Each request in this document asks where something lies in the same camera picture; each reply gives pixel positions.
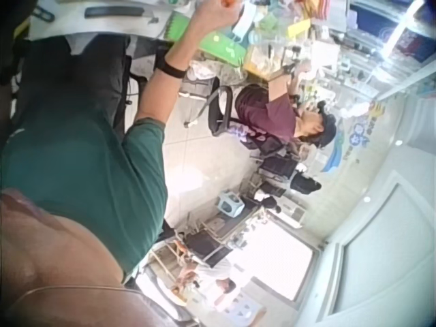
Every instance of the maroon shirt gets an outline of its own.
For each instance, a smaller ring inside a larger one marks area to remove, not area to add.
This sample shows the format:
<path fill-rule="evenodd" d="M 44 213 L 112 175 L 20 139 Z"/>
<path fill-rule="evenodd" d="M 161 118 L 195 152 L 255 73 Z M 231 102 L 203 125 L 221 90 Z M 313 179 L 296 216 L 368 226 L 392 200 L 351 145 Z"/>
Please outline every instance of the maroon shirt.
<path fill-rule="evenodd" d="M 239 93 L 235 107 L 245 125 L 260 128 L 286 142 L 294 139 L 297 115 L 287 94 L 270 102 L 268 90 L 249 85 Z"/>

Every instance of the window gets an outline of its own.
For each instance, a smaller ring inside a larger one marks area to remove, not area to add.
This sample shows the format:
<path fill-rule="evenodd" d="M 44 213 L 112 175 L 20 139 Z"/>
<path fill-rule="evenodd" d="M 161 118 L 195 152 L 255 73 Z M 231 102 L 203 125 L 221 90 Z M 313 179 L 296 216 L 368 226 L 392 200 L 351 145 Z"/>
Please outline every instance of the window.
<path fill-rule="evenodd" d="M 243 250 L 229 260 L 276 293 L 295 301 L 308 272 L 313 251 L 273 221 L 258 225 Z"/>

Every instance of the green t-shirt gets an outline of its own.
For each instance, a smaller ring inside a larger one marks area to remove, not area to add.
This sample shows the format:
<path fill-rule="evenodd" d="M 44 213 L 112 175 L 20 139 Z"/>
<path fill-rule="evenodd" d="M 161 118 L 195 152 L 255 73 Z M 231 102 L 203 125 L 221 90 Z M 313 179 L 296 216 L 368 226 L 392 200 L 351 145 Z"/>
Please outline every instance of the green t-shirt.
<path fill-rule="evenodd" d="M 123 140 L 98 105 L 75 95 L 35 104 L 1 158 L 1 188 L 88 228 L 129 274 L 164 218 L 164 126 L 137 122 Z"/>

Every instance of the woman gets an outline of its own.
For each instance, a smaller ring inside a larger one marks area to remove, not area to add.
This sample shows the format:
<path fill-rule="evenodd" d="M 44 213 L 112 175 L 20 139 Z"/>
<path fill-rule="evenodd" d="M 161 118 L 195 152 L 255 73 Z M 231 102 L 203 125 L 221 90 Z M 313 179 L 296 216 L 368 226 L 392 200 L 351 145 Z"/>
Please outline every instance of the woman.
<path fill-rule="evenodd" d="M 310 62 L 303 61 L 296 67 L 287 90 L 266 90 L 258 85 L 245 87 L 237 96 L 235 108 L 241 123 L 275 135 L 284 142 L 296 139 L 324 147 L 336 135 L 336 119 L 324 112 L 325 102 L 320 102 L 317 112 L 296 108 L 298 85 L 302 73 L 311 70 Z"/>

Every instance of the person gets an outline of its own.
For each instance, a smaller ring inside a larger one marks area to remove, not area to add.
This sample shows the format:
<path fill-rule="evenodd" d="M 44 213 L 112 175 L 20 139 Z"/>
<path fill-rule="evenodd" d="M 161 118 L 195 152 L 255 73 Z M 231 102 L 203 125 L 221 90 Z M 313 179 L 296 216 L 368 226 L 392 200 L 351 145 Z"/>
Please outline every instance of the person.
<path fill-rule="evenodd" d="M 306 110 L 308 104 L 295 108 L 301 75 L 310 70 L 310 61 L 297 65 L 288 87 L 282 78 L 272 81 L 278 82 L 279 88 L 272 88 L 272 82 L 268 90 L 254 84 L 245 87 L 235 100 L 241 123 L 261 129 L 284 142 L 302 140 L 316 147 L 332 142 L 337 130 L 332 114 L 326 114 L 324 107 L 318 108 L 317 112 Z"/>
<path fill-rule="evenodd" d="M 162 226 L 164 127 L 181 76 L 202 38 L 234 24 L 239 12 L 238 1 L 198 7 L 149 80 L 122 140 L 112 120 L 125 38 L 100 35 L 90 44 L 100 55 L 87 48 L 86 58 L 68 57 L 59 38 L 32 43 L 1 156 L 0 312 L 7 321 L 168 325 L 122 283 Z"/>
<path fill-rule="evenodd" d="M 226 294 L 236 289 L 236 283 L 230 278 L 231 270 L 232 264 L 225 258 L 213 268 L 197 262 L 189 262 L 178 275 L 173 292 L 179 293 L 189 282 L 198 278 L 203 283 L 209 284 L 207 285 L 209 289 L 219 289 L 218 294 L 214 294 L 215 298 L 212 300 L 212 303 L 217 306 L 223 301 Z"/>

